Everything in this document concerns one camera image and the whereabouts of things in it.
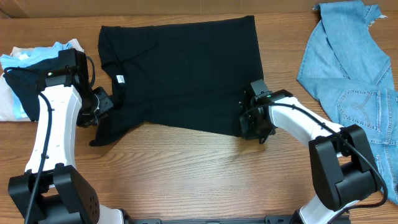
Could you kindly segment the black t-shirt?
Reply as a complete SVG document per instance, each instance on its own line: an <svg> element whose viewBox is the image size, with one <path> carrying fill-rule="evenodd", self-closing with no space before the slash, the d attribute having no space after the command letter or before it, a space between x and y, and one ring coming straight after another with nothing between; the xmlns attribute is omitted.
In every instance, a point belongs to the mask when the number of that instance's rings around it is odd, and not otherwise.
<svg viewBox="0 0 398 224"><path fill-rule="evenodd" d="M92 146L118 141L144 122L238 137L249 86L264 76L253 16L104 26L98 52L114 106Z"/></svg>

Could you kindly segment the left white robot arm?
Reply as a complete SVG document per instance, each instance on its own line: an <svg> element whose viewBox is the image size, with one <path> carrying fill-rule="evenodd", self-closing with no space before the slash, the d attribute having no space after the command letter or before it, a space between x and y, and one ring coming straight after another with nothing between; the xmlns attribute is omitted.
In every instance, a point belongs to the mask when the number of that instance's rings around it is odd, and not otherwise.
<svg viewBox="0 0 398 224"><path fill-rule="evenodd" d="M25 223L132 223L123 210L100 204L77 171L78 127L95 126L113 107L102 87L93 88L92 61L76 49L61 50L47 68L8 67L4 76L39 104L34 148L24 174L10 178L8 193Z"/></svg>

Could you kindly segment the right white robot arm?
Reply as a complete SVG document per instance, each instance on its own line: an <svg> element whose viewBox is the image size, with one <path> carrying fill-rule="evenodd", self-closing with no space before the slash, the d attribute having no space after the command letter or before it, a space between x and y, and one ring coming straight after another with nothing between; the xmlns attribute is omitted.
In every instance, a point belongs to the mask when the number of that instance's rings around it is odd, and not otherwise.
<svg viewBox="0 0 398 224"><path fill-rule="evenodd" d="M315 196L293 215L268 215L265 223L350 223L360 201L386 189L368 138L358 125L344 127L318 116L286 90L270 91L263 80L244 91L239 117L244 139L264 144L277 128L308 147Z"/></svg>

